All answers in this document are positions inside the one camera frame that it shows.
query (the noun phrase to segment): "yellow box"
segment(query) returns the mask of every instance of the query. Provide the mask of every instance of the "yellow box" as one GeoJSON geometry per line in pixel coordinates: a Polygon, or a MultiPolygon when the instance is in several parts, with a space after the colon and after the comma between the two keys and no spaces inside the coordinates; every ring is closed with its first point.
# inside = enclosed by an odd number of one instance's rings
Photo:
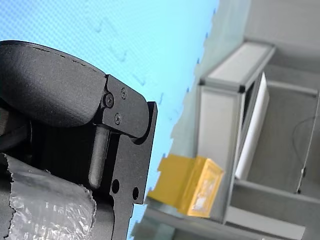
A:
{"type": "Polygon", "coordinates": [[[208,218],[224,171],[211,159],[170,154],[163,158],[161,175],[148,196],[177,208],[178,212],[208,218]]]}

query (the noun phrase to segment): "interlocking foam tile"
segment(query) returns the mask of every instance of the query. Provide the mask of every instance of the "interlocking foam tile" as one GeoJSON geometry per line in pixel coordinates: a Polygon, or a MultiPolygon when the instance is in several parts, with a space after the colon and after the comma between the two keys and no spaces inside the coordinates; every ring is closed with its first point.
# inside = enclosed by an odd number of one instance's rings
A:
{"type": "MultiPolygon", "coordinates": [[[[1,0],[0,40],[55,48],[114,75],[158,104],[147,181],[158,165],[194,82],[194,68],[219,0],[1,0]]],[[[136,205],[128,236],[146,206],[136,205]]]]}

